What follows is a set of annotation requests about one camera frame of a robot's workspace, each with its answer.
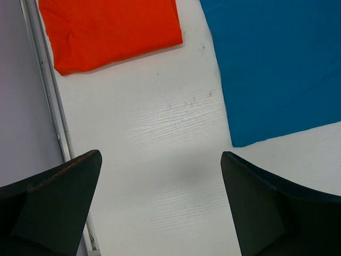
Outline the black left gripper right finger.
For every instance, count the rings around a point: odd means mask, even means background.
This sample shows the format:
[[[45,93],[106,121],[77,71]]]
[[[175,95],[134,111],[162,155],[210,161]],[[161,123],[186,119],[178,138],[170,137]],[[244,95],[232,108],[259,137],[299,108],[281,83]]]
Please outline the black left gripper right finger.
[[[242,255],[340,255],[340,196],[225,151],[222,176]]]

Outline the teal blue t shirt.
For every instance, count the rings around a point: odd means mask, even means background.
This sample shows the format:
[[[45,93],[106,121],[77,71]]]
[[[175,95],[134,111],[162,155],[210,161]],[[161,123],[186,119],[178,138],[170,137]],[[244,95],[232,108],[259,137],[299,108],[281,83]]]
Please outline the teal blue t shirt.
[[[232,145],[340,121],[340,1],[201,1]]]

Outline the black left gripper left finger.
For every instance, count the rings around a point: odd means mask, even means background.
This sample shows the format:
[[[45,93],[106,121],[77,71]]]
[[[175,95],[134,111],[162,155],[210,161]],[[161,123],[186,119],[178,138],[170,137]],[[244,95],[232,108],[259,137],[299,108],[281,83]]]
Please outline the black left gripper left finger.
[[[90,150],[1,187],[1,255],[76,255],[101,165]]]

